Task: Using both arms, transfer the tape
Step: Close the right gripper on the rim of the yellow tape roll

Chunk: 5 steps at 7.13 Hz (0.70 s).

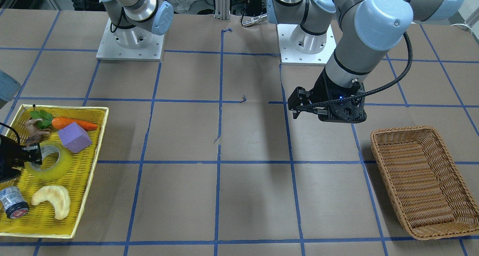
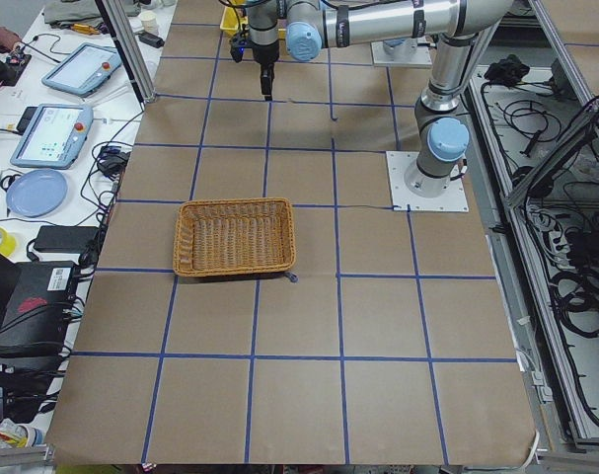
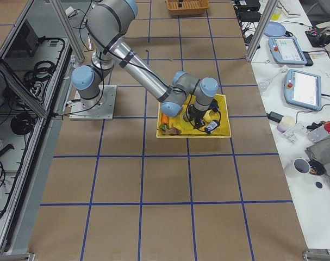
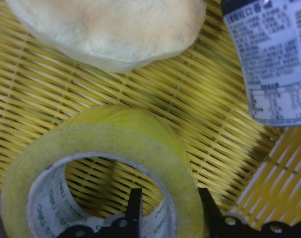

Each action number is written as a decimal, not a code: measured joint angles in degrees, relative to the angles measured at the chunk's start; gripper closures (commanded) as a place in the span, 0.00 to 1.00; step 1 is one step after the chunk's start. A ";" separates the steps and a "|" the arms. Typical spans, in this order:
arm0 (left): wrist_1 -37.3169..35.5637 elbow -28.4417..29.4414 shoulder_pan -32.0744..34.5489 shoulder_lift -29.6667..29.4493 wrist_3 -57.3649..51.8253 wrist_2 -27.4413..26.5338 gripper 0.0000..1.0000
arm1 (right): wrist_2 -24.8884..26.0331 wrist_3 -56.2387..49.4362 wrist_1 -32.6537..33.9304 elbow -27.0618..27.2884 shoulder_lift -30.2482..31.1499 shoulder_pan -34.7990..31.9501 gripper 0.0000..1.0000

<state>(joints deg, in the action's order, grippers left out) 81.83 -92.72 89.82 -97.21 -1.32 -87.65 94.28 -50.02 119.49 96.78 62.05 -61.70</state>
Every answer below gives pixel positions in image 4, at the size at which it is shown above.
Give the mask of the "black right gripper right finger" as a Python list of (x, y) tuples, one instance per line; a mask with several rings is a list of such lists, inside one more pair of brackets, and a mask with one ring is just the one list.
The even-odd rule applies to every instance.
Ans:
[(222, 217), (222, 213), (215, 203), (210, 191), (207, 188), (199, 188), (198, 192), (203, 205), (205, 221), (208, 223), (217, 223)]

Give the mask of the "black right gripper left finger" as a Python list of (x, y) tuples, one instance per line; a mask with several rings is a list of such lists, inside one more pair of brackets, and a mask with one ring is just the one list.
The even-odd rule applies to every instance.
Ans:
[(139, 223), (142, 219), (142, 189), (133, 188), (130, 192), (125, 218), (130, 223)]

